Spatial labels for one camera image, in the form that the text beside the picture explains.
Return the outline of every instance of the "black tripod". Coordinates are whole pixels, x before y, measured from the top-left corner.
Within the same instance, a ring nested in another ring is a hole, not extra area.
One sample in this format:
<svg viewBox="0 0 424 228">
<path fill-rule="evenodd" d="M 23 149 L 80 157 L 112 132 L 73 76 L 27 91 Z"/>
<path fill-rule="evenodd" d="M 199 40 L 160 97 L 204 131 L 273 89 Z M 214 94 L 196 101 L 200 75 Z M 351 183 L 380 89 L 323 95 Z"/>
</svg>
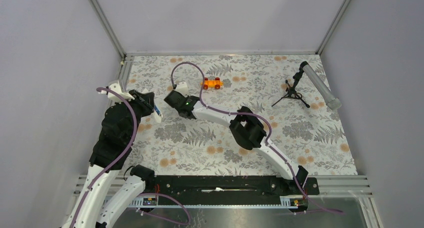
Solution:
<svg viewBox="0 0 424 228">
<path fill-rule="evenodd" d="M 271 105 L 271 107 L 275 106 L 278 102 L 280 102 L 282 99 L 284 98 L 288 98 L 288 99 L 294 99 L 294 100 L 300 100 L 302 101 L 305 106 L 307 108 L 309 108 L 310 106 L 304 101 L 303 99 L 303 95 L 301 93 L 298 93 L 295 88 L 298 85 L 299 81 L 302 78 L 302 75 L 304 74 L 304 70 L 302 69 L 302 67 L 299 68 L 299 72 L 297 72 L 296 74 L 293 75 L 293 86 L 290 86 L 289 81 L 285 80 L 285 84 L 287 85 L 287 88 L 285 89 L 285 91 L 287 92 L 287 94 L 285 94 L 283 97 L 281 97 L 279 100 L 277 100 L 277 102 L 275 102 L 273 105 Z"/>
</svg>

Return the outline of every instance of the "floral tablecloth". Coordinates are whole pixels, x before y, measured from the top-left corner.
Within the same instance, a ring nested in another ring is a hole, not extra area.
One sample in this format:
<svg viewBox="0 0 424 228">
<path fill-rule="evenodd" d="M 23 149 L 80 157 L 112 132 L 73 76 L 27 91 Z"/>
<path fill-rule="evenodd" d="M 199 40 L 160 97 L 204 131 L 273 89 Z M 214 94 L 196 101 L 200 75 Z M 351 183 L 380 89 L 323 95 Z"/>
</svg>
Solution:
<svg viewBox="0 0 424 228">
<path fill-rule="evenodd" d="M 204 91 L 208 105 L 236 111 L 242 105 L 266 118 L 272 126 L 273 142 L 312 175 L 356 175 L 349 145 L 337 112 L 331 111 L 307 75 L 296 90 L 310 108 L 299 100 L 283 99 L 285 80 L 308 61 L 328 85 L 319 55 L 182 55 L 136 56 L 127 89 L 155 93 L 155 103 L 164 118 L 156 123 L 144 117 L 125 162 L 141 164 L 157 175 L 275 175 L 271 164 L 255 152 L 241 148 L 230 130 L 218 124 L 179 117 L 163 99 L 172 90 L 170 74 L 180 62 L 197 64 L 210 80 L 219 77 L 221 89 Z M 174 73 L 176 82 L 188 83 L 190 93 L 199 95 L 201 74 L 188 64 Z"/>
</svg>

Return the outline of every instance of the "purple cable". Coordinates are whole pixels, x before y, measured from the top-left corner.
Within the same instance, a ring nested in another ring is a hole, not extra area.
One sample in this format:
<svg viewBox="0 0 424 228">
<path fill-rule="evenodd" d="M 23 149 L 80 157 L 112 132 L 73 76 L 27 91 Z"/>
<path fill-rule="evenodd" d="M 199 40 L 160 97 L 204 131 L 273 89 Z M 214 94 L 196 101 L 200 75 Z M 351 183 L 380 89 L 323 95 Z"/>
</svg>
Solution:
<svg viewBox="0 0 424 228">
<path fill-rule="evenodd" d="M 181 62 L 181 63 L 177 64 L 177 65 L 176 65 L 176 66 L 172 69 L 172 71 L 171 71 L 171 83 L 172 83 L 172 86 L 174 86 L 174 85 L 175 85 L 175 83 L 174 83 L 174 71 L 175 71 L 175 70 L 176 70 L 179 66 L 184 65 L 184 64 L 187 64 L 187 65 L 191 65 L 191 66 L 196 67 L 196 68 L 200 71 L 200 73 L 201 73 L 201 77 L 202 77 L 203 82 L 202 82 L 201 87 L 200 87 L 199 101 L 200 101 L 200 103 L 201 103 L 204 107 L 206 107 L 206 108 L 208 108 L 208 109 L 211 109 L 212 111 L 216 111 L 216 112 L 223 113 L 223 114 L 227 114 L 227 115 L 245 115 L 245 116 L 253 116 L 253 117 L 257 117 L 257 118 L 261 119 L 262 121 L 264 121 L 264 122 L 266 123 L 266 125 L 267 125 L 267 126 L 268 126 L 268 128 L 269 128 L 269 134 L 266 136 L 266 139 L 265 139 L 265 143 L 268 145 L 268 139 L 270 138 L 271 133 L 272 133 L 271 124 L 270 124 L 270 123 L 269 123 L 269 122 L 268 122 L 265 118 L 263 118 L 262 116 L 260 116 L 260 115 L 258 115 L 258 114 L 247 113 L 247 112 L 228 112 L 228 111 L 226 111 L 226 110 L 217 109 L 217 108 L 214 108 L 214 107 L 212 107 L 212 106 L 208 106 L 208 105 L 206 105 L 206 104 L 205 104 L 205 102 L 204 102 L 204 101 L 203 101 L 203 99 L 202 99 L 202 91 L 203 91 L 202 87 L 203 87 L 203 85 L 205 84 L 205 74 L 204 74 L 204 73 L 203 73 L 203 71 L 200 69 L 200 67 L 198 67 L 196 64 L 191 63 L 191 62 L 188 62 L 188 61 L 186 61 L 186 62 Z"/>
<path fill-rule="evenodd" d="M 100 91 L 110 92 L 113 95 L 115 95 L 116 97 L 118 97 L 126 105 L 126 107 L 128 107 L 128 110 L 129 110 L 129 112 L 131 113 L 131 116 L 132 116 L 133 131 L 132 131 L 131 139 L 129 140 L 128 145 L 126 145 L 126 148 L 122 151 L 122 153 L 115 160 L 113 160 L 108 166 L 106 166 L 102 171 L 100 171 L 94 177 L 94 179 L 87 186 L 87 189 L 88 190 L 91 190 L 92 187 L 93 187 L 93 185 L 100 178 L 100 176 L 102 176 L 106 171 L 108 171 L 113 165 L 115 165 L 125 155 L 125 153 L 127 153 L 127 151 L 130 149 L 130 147 L 133 144 L 134 139 L 136 138 L 136 135 L 137 135 L 137 118 L 136 118 L 136 114 L 134 113 L 134 110 L 131 107 L 130 103 L 128 103 L 128 101 L 125 100 L 121 95 L 119 95 L 118 93 L 116 93 L 115 91 L 113 91 L 111 89 L 104 88 L 104 87 L 98 87 L 96 89 L 96 91 L 97 92 L 100 92 Z M 84 195 L 82 195 L 82 198 L 79 201 L 78 206 L 76 207 L 75 214 L 73 215 L 73 219 L 72 219 L 72 222 L 70 223 L 70 227 L 69 228 L 73 228 L 74 227 L 74 224 L 77 221 L 78 214 L 80 213 L 81 207 L 83 206 L 84 201 L 86 200 L 87 195 L 89 194 L 89 191 L 88 190 L 84 193 Z"/>
<path fill-rule="evenodd" d="M 179 67 L 179 66 L 181 66 L 181 65 L 184 65 L 184 64 L 187 64 L 187 65 L 192 65 L 192 66 L 194 66 L 194 67 L 196 67 L 199 71 L 200 71 L 200 73 L 201 73 L 201 76 L 202 76 L 202 78 L 203 78 L 203 82 L 202 82 L 202 84 L 201 84 L 201 87 L 200 87 L 200 94 L 199 94 L 199 101 L 200 101 L 200 103 L 204 106 L 204 107 L 206 107 L 206 108 L 208 108 L 208 109 L 211 109 L 211 110 L 213 110 L 213 111 L 216 111 L 216 112 L 219 112 L 219 113 L 223 113 L 223 114 L 227 114 L 227 115 L 245 115 L 245 116 L 253 116 L 253 117 L 257 117 L 257 118 L 259 118 L 259 119 L 261 119 L 261 120 L 263 120 L 265 123 L 266 123 L 266 125 L 268 126 L 268 129 L 269 129 L 269 134 L 266 136 L 266 139 L 265 139 L 265 144 L 266 145 L 268 145 L 269 143 L 268 143 L 268 139 L 270 138 L 270 136 L 271 136 L 271 133 L 272 133 L 272 127 L 271 127 L 271 124 L 265 119 L 265 118 L 263 118 L 262 116 L 260 116 L 260 115 L 258 115 L 258 114 L 253 114 L 253 113 L 247 113 L 247 112 L 228 112 L 228 111 L 225 111 L 225 110 L 221 110 L 221 109 L 217 109 L 217 108 L 214 108 L 214 107 L 211 107 L 211 106 L 208 106 L 208 105 L 206 105 L 204 102 L 203 102 L 203 100 L 202 100 L 202 91 L 203 91 L 203 85 L 205 84 L 205 74 L 203 73 L 203 71 L 200 69 L 200 67 L 198 67 L 196 64 L 194 64 L 194 63 L 191 63 L 191 62 L 181 62 L 181 63 L 179 63 L 179 64 L 177 64 L 173 69 L 172 69 L 172 71 L 171 71 L 171 83 L 172 83 L 172 86 L 174 86 L 174 71 L 177 69 L 177 67 Z M 291 174 L 293 175 L 293 180 L 294 180 L 294 182 L 296 183 L 296 185 L 297 185 L 297 188 L 300 190 L 300 192 L 302 193 L 302 195 L 304 195 L 305 196 L 305 198 L 306 199 L 308 199 L 309 201 L 311 201 L 314 205 L 316 205 L 317 207 L 319 207 L 321 210 L 323 210 L 323 211 L 326 211 L 326 212 L 328 212 L 328 213 L 333 213 L 333 214 L 336 214 L 336 215 L 345 215 L 346 213 L 345 212 L 343 212 L 342 210 L 338 210 L 338 209 L 328 209 L 328 208 L 325 208 L 325 207 L 323 207 L 323 206 L 321 206 L 321 205 L 319 205 L 319 204 L 317 204 L 313 199 L 309 199 L 309 196 L 304 192 L 304 190 L 302 189 L 302 187 L 301 187 L 301 185 L 299 184 L 299 181 L 298 181 L 298 179 L 296 178 L 296 174 L 295 174 L 295 171 L 293 170 L 293 168 L 292 168 L 292 166 L 287 162 L 287 159 L 286 158 L 284 158 L 284 156 L 282 155 L 282 154 L 280 154 L 275 148 L 273 148 L 271 145 L 269 146 L 269 148 L 271 148 L 271 150 L 272 151 L 274 151 L 286 164 L 287 164 L 287 166 L 288 166 L 288 168 L 290 169 L 290 172 L 291 172 Z"/>
<path fill-rule="evenodd" d="M 190 215 L 187 208 L 185 208 L 183 204 L 181 204 L 180 202 L 178 202 L 178 200 L 172 198 L 171 196 L 166 195 L 166 194 L 161 194 L 161 193 L 141 193 L 141 194 L 138 195 L 138 197 L 143 197 L 143 196 L 159 196 L 159 197 L 165 197 L 165 198 L 170 199 L 171 201 L 173 201 L 177 205 L 179 205 L 184 210 L 184 212 L 187 214 L 187 222 L 176 221 L 176 220 L 169 219 L 169 218 L 157 215 L 157 214 L 151 214 L 149 212 L 143 212 L 142 214 L 145 214 L 145 215 L 148 215 L 148 216 L 151 216 L 151 217 L 156 217 L 156 218 L 159 218 L 159 219 L 162 219 L 162 220 L 165 220 L 165 221 L 168 221 L 168 222 L 172 222 L 172 223 L 177 224 L 177 225 L 182 225 L 182 226 L 188 226 L 192 222 L 192 216 Z"/>
</svg>

